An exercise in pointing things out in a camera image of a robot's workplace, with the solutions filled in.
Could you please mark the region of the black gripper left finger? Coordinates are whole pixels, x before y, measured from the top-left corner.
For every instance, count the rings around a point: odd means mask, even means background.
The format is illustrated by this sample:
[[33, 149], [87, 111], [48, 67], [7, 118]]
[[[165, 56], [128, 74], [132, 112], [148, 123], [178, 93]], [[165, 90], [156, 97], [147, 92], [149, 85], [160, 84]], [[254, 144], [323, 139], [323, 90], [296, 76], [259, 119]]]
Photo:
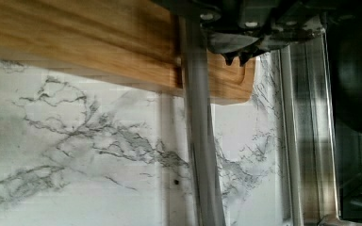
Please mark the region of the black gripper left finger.
[[234, 53], [224, 53], [222, 54], [222, 57], [225, 60], [225, 64], [231, 66], [236, 55]]

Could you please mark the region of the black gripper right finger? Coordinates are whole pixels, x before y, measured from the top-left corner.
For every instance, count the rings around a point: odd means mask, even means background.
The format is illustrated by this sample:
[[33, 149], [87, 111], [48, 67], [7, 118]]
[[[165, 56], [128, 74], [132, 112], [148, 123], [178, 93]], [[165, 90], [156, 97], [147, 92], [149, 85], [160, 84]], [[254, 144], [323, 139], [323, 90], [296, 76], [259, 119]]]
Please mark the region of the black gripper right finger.
[[239, 53], [239, 66], [243, 67], [252, 57], [252, 51], [242, 51]]

